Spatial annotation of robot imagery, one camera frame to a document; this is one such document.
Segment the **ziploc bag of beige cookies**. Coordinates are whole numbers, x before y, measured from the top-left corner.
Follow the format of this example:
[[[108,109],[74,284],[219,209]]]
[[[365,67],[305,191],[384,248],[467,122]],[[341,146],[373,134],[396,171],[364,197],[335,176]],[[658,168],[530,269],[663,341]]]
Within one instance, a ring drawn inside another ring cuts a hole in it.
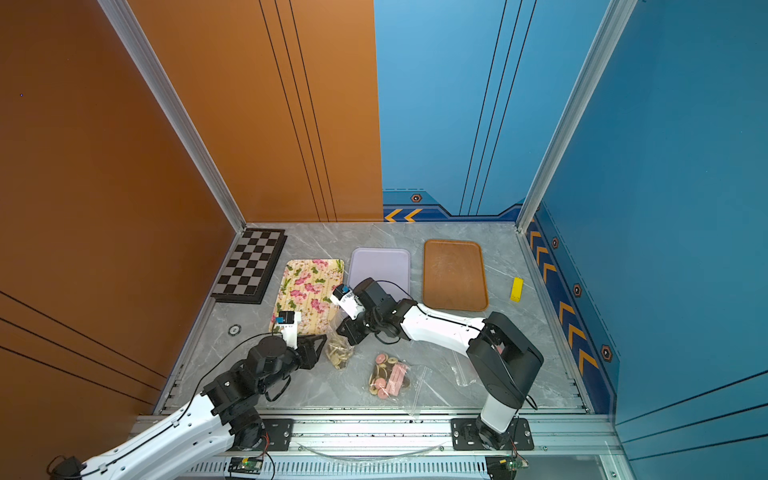
[[[339,326],[340,323],[337,321],[332,322],[329,326],[324,350],[332,366],[337,370],[343,370],[354,354],[354,347],[345,336],[337,332]]]

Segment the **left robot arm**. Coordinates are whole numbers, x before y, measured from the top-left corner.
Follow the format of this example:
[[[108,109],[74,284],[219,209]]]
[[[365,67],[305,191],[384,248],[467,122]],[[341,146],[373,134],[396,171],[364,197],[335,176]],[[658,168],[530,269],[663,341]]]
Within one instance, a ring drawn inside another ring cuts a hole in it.
[[[79,460],[52,461],[51,479],[174,479],[197,463],[230,449],[267,454],[272,439],[256,405],[282,395],[269,389],[310,370],[320,359],[325,335],[301,335],[291,347],[276,334],[258,334],[258,343],[202,387],[179,411],[121,445]]]

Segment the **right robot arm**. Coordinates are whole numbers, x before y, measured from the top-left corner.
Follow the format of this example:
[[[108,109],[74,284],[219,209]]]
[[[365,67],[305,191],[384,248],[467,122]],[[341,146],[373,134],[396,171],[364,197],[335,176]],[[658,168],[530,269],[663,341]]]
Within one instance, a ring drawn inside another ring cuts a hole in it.
[[[396,342],[426,342],[466,357],[487,392],[470,434],[492,450],[521,450],[521,409],[538,404],[530,395],[544,364],[543,354],[504,314],[470,318],[437,312],[409,294],[396,300],[382,284],[367,278],[356,287],[337,286],[331,301],[345,317],[336,333],[352,346],[370,335]]]

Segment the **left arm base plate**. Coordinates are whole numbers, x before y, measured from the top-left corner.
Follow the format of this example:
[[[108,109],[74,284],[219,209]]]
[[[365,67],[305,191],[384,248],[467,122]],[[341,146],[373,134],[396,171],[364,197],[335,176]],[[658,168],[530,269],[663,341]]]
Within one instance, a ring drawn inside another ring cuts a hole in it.
[[[286,452],[291,444],[294,424],[294,420],[289,418],[259,419],[235,435],[232,449]]]

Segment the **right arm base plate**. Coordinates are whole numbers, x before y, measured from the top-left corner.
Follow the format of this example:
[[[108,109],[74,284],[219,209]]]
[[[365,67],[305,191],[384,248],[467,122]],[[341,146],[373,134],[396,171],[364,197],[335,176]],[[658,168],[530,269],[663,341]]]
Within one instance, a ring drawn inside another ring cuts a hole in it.
[[[513,418],[503,433],[485,425],[479,417],[453,418],[450,420],[450,428],[456,451],[532,451],[535,448],[529,422],[521,417]]]

